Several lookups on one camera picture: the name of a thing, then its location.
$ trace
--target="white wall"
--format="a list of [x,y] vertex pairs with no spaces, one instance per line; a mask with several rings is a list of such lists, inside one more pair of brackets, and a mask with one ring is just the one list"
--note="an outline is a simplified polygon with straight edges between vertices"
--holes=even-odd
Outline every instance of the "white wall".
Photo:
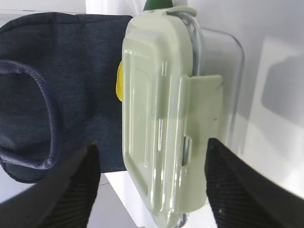
[[34,10],[85,13],[85,0],[9,0],[0,2],[0,10]]

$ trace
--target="white surface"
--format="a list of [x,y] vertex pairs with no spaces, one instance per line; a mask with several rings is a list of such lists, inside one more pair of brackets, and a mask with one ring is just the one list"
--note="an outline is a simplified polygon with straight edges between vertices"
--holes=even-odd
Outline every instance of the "white surface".
[[137,228],[112,186],[105,182],[102,175],[87,228]]
[[36,10],[85,13],[85,0],[9,0],[0,2],[0,10]]
[[[113,189],[138,227],[157,228],[128,172],[105,174]],[[208,205],[190,214],[185,228],[216,228]]]
[[[144,0],[104,0],[111,14]],[[237,108],[232,151],[283,188],[304,198],[304,1],[180,0],[198,10],[201,26],[234,35],[245,52],[245,69]],[[108,13],[106,8],[91,13]],[[107,174],[137,225],[154,228],[149,212],[124,173]],[[204,226],[208,211],[190,215],[189,227]]]

